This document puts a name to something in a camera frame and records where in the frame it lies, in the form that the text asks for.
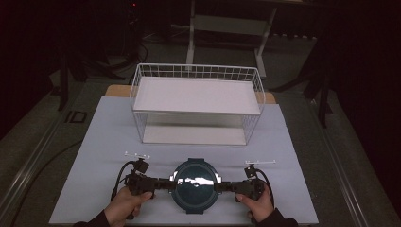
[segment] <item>human hand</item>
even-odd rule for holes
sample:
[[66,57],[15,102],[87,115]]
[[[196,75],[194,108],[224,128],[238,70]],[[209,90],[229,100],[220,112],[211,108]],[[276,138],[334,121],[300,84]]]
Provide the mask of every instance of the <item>human hand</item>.
[[149,200],[153,193],[146,192],[139,196],[133,196],[125,186],[120,189],[110,204],[104,209],[106,219],[111,227],[123,227],[126,217],[133,214],[139,215],[141,204]]
[[257,222],[264,220],[274,211],[270,200],[270,191],[266,184],[265,190],[257,201],[242,194],[236,194],[236,198],[250,208],[251,213],[249,214],[249,218],[254,217]]

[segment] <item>black cable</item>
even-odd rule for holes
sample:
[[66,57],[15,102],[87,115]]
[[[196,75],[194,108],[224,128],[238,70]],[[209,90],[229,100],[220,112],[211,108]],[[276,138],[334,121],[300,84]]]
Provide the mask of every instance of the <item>black cable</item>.
[[265,179],[265,183],[266,183],[266,185],[268,186],[269,191],[270,191],[270,200],[271,200],[271,204],[272,204],[273,207],[274,207],[274,196],[273,196],[273,191],[271,190],[271,185],[270,185],[270,182],[269,182],[268,177],[266,176],[266,174],[265,174],[262,170],[260,170],[260,169],[258,169],[258,168],[257,168],[255,171],[258,172],[258,173],[261,173],[261,174],[263,175],[263,178]]
[[[145,61],[148,58],[148,49],[142,43],[140,43],[139,45],[142,46],[145,49],[145,57],[141,60],[139,55],[138,55],[138,60],[139,60],[140,63],[145,63]],[[132,73],[132,76],[128,80],[128,85],[132,84],[133,78],[135,77],[135,73],[136,73],[136,70]]]
[[57,157],[59,157],[61,154],[63,154],[64,152],[66,152],[68,149],[73,148],[74,146],[76,146],[76,145],[82,143],[82,141],[83,141],[83,140],[79,140],[79,141],[77,141],[76,143],[70,145],[69,147],[62,149],[62,150],[59,151],[56,155],[54,155],[51,159],[49,159],[49,160],[44,164],[44,166],[42,166],[42,167],[39,169],[39,171],[35,174],[34,178],[32,179],[32,181],[31,181],[29,187],[26,189],[26,192],[25,192],[24,196],[21,198],[20,204],[19,204],[19,206],[18,206],[18,208],[17,208],[17,211],[16,211],[16,213],[15,213],[15,215],[14,215],[14,218],[12,219],[12,222],[11,222],[11,225],[10,225],[11,227],[15,225],[15,222],[16,222],[16,220],[17,220],[17,218],[18,218],[18,215],[19,215],[20,212],[21,212],[21,208],[23,207],[24,201],[25,201],[25,199],[26,199],[26,197],[27,197],[27,195],[28,195],[29,190],[31,189],[32,185],[35,184],[35,181],[38,179],[38,177],[41,175],[41,173],[47,168],[47,166],[48,166],[51,162],[53,162],[53,160],[55,160],[55,159],[56,159]]
[[112,192],[112,196],[111,196],[111,198],[110,198],[110,201],[112,201],[112,200],[114,199],[115,195],[117,195],[118,185],[122,182],[122,181],[120,180],[121,175],[123,174],[123,171],[124,171],[125,167],[127,167],[129,164],[132,164],[132,165],[134,166],[134,165],[135,165],[135,162],[134,162],[134,161],[129,161],[129,162],[125,163],[125,164],[121,167],[120,172],[118,173],[117,181],[115,182],[115,186],[114,186],[114,189],[113,189],[113,192]]

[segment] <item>table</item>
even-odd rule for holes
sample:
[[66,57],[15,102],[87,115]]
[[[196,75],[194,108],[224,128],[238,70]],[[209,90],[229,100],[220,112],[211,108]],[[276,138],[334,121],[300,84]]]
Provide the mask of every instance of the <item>table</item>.
[[[126,86],[111,87],[101,98],[89,130],[61,192],[50,224],[71,224],[93,218],[110,199],[121,166],[131,158],[125,151],[150,155],[147,175],[168,178],[188,158],[204,158],[223,181],[246,179],[245,160],[271,161],[257,166],[269,177],[276,206],[285,217],[301,224],[318,223],[284,117],[277,104],[267,104],[248,146],[152,145],[140,142],[126,96]],[[218,196],[203,215],[187,215],[165,190],[142,207],[138,225],[249,225],[247,208],[235,203],[235,194]]]

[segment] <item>black device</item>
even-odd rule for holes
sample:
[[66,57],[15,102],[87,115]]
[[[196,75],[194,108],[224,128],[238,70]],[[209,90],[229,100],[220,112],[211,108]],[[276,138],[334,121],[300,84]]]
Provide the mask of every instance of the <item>black device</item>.
[[[132,195],[140,195],[144,192],[155,190],[168,190],[173,200],[187,214],[203,214],[203,211],[214,204],[218,194],[222,192],[235,192],[246,195],[247,197],[258,200],[265,189],[265,184],[270,190],[271,203],[274,206],[274,198],[271,186],[266,174],[254,167],[253,164],[244,168],[247,180],[242,182],[222,182],[216,170],[203,159],[188,159],[179,165],[170,179],[152,178],[145,175],[149,164],[144,161],[144,157],[139,157],[137,161],[125,163],[118,175],[112,193],[112,199],[117,194],[118,185],[124,182]],[[120,180],[126,166],[133,165],[131,173],[123,180]],[[265,181],[258,178],[257,173],[261,173]]]

